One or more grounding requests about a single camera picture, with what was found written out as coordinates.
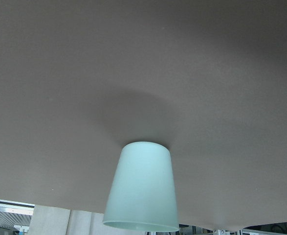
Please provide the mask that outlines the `light green plastic cup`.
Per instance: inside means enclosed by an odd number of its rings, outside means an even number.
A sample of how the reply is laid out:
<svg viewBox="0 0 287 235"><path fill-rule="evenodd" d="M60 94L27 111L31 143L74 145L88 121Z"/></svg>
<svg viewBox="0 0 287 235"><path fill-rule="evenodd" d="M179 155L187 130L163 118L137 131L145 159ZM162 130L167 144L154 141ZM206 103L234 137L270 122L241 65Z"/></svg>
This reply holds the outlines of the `light green plastic cup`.
<svg viewBox="0 0 287 235"><path fill-rule="evenodd" d="M123 147L103 224L144 232L179 230L170 151L154 142Z"/></svg>

